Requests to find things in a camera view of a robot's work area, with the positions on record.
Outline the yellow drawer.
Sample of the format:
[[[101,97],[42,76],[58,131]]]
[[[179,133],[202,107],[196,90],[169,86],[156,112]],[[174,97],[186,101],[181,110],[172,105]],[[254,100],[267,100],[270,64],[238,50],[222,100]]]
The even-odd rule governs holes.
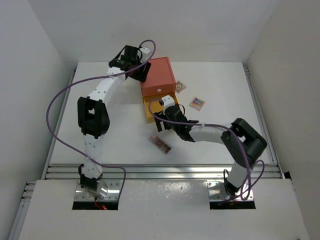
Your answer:
[[[149,103],[151,102],[151,100],[161,99],[161,98],[163,98],[163,97],[165,97],[167,95],[171,96],[174,99],[175,103],[178,103],[178,100],[177,100],[175,92],[157,94],[157,95],[150,95],[150,96],[143,96],[142,97],[142,102],[143,102],[144,109],[145,109],[146,122],[148,124],[155,122],[154,117],[152,116],[152,114],[149,111]],[[163,106],[161,106],[158,101],[154,101],[154,102],[151,103],[151,111],[153,113],[157,113],[157,112],[160,112],[162,110],[163,110]]]

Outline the long clear eyeshadow palette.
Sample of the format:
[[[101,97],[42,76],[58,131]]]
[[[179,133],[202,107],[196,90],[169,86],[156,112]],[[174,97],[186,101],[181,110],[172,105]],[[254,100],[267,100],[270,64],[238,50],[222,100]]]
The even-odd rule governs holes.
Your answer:
[[[148,140],[165,155],[167,155],[172,150],[172,147],[168,143],[166,143],[155,134],[151,135]]]

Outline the square colourful eyeshadow palette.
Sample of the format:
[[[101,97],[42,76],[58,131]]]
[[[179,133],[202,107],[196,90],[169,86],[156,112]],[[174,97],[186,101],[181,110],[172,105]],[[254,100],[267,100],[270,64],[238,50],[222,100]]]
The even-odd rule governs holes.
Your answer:
[[[194,97],[190,102],[189,106],[200,111],[203,108],[204,104],[205,104],[205,101],[203,101],[198,97]]]

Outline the orange drawer organizer box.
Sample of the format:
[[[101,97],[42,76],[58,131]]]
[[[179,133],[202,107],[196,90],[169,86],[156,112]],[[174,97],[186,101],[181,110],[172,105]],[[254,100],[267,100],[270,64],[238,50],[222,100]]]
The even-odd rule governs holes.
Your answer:
[[[143,97],[173,93],[176,90],[176,79],[171,62],[167,56],[153,58],[145,82],[140,84]]]

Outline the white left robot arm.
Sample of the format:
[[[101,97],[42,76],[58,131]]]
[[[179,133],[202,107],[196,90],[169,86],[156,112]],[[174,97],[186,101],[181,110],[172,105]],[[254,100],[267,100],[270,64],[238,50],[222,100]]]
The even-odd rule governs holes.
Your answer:
[[[151,64],[147,62],[151,50],[147,47],[126,45],[108,63],[106,78],[87,97],[77,101],[78,126],[84,137],[86,159],[78,168],[80,185],[92,194],[98,194],[103,176],[102,154],[104,136],[110,127],[107,103],[117,88],[130,77],[145,82]]]

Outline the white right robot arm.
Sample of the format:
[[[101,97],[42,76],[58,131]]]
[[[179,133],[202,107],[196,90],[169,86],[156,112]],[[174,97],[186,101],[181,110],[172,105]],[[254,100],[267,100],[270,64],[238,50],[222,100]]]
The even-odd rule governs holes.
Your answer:
[[[173,130],[186,142],[210,142],[226,147],[234,160],[231,171],[223,174],[220,187],[221,199],[224,202],[240,197],[243,200],[243,186],[248,183],[247,191],[253,186],[251,172],[256,162],[267,147],[267,141],[242,118],[237,118],[230,127],[219,124],[201,124],[197,120],[188,120],[179,104],[165,104],[158,101],[163,111],[152,113],[156,124],[163,122],[166,130]]]

